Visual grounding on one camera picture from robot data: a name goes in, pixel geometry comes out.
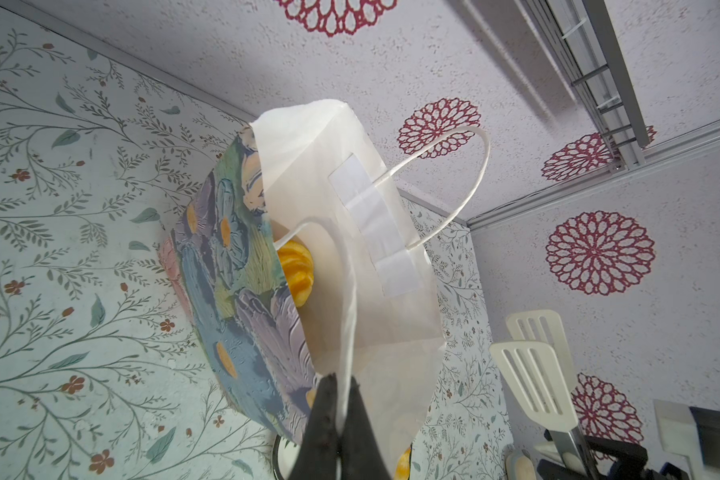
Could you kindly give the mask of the floral paper bag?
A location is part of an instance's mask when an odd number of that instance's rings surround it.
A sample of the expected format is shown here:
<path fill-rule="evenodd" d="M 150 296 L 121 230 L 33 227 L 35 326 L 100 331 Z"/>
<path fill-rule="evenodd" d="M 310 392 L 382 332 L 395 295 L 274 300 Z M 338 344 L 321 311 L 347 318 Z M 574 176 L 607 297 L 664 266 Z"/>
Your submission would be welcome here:
<path fill-rule="evenodd" d="M 236 411 L 301 443 L 321 378 L 356 381 L 386 471 L 420 430 L 445 338 L 427 236 L 345 102 L 265 112 L 159 256 Z"/>

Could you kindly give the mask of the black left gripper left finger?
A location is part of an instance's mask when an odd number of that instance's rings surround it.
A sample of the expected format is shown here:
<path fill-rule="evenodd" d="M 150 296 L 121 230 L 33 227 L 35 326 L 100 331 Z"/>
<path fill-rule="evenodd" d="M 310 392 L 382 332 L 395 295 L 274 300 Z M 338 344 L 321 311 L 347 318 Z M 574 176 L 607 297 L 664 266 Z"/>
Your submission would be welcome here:
<path fill-rule="evenodd" d="M 302 444 L 290 480 L 335 480 L 339 461 L 339 434 L 336 428 L 337 379 L 323 377 L 314 399 Z"/>

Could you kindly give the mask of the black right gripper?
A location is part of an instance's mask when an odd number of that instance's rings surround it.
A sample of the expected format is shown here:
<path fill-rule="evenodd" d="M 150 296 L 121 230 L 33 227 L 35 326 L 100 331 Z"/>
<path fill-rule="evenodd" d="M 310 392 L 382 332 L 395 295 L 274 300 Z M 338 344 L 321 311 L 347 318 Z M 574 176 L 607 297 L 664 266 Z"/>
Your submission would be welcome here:
<path fill-rule="evenodd" d="M 577 385 L 573 358 L 561 316 L 550 309 L 509 314 L 506 326 L 513 340 L 494 343 L 490 354 L 518 405 L 534 423 L 547 430 L 547 442 L 536 472 L 541 479 L 688 480 L 682 468 L 665 463 L 648 466 L 640 445 L 584 436 L 571 394 Z"/>

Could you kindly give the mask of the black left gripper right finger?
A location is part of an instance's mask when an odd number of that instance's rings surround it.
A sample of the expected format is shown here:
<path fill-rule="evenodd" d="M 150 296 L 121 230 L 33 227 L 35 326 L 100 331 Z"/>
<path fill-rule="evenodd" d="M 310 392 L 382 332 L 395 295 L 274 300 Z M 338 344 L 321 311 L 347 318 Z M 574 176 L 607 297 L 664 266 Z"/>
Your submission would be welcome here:
<path fill-rule="evenodd" d="M 355 378 L 351 380 L 339 452 L 341 480 L 391 480 Z"/>

